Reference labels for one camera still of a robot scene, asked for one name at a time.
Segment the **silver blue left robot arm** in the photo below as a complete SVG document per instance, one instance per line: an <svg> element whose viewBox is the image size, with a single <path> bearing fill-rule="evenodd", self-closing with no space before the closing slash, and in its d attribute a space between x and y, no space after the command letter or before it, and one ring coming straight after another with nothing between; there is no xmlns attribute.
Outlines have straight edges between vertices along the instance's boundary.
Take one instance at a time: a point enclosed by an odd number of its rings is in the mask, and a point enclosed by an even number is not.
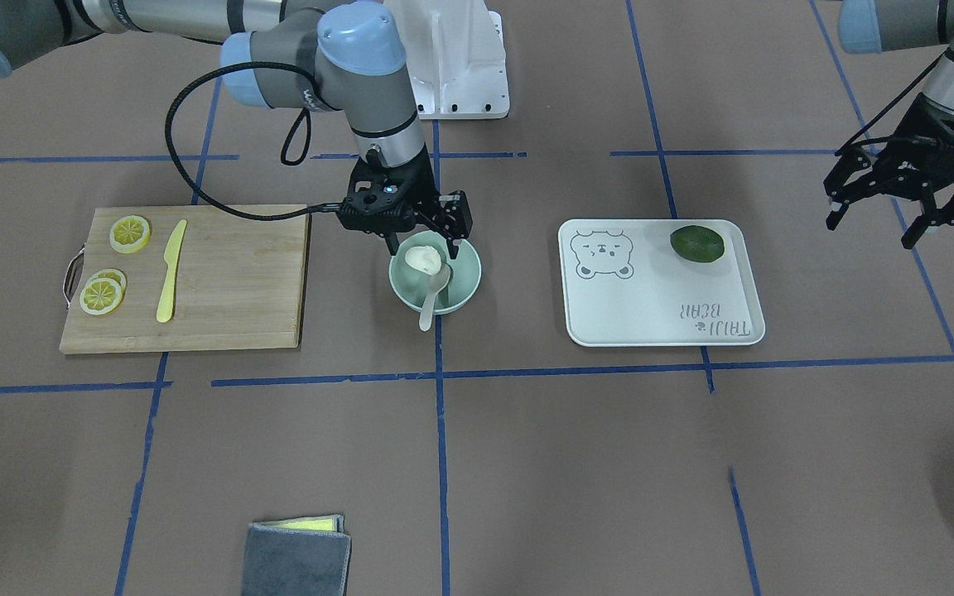
<svg viewBox="0 0 954 596"><path fill-rule="evenodd" d="M909 84L917 95L894 131L874 139L855 133L836 152L824 180L831 230L868 197L885 194L920 204L901 238L911 249L929 229L954 226L954 1L845 1L838 41L851 54L942 48Z"/></svg>

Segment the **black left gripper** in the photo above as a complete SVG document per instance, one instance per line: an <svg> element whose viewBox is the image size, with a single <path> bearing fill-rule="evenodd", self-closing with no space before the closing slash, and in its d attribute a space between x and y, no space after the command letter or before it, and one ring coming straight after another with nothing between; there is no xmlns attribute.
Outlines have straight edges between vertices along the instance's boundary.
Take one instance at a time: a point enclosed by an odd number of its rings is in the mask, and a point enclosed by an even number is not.
<svg viewBox="0 0 954 596"><path fill-rule="evenodd" d="M954 186L954 112L920 95L887 136L856 133L836 152L824 189L831 208L826 229L834 231L848 208L889 194L920 203L921 214L901 237L911 250L932 228L954 226L954 193L942 207L935 193Z"/></svg>

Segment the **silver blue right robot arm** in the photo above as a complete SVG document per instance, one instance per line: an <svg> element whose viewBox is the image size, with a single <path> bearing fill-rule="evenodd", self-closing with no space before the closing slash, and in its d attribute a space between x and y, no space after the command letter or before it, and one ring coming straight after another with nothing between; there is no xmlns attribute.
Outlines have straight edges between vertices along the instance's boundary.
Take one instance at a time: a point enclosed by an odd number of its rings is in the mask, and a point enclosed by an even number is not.
<svg viewBox="0 0 954 596"><path fill-rule="evenodd" d="M347 195L283 214L334 214L348 230L378 235L397 253L398 235L427 227L457 257L472 231L465 192L436 188L397 22L378 1L0 1L0 79L62 46L102 34L151 31L220 48L220 66L188 84L164 122L194 90L222 79L255 107L342 112L357 142Z"/></svg>

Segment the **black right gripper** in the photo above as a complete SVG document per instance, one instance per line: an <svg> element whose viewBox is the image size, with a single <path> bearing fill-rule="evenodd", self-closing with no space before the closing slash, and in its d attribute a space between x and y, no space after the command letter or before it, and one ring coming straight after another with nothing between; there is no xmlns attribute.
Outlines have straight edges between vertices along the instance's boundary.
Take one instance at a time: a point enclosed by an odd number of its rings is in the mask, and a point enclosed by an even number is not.
<svg viewBox="0 0 954 596"><path fill-rule="evenodd" d="M345 229L382 235L390 256L397 256L397 233L420 225L442 233L439 197L427 146L400 166L385 166L382 152L370 148L349 174L349 192L336 216ZM458 259L461 237L454 233L441 237L447 256Z"/></svg>

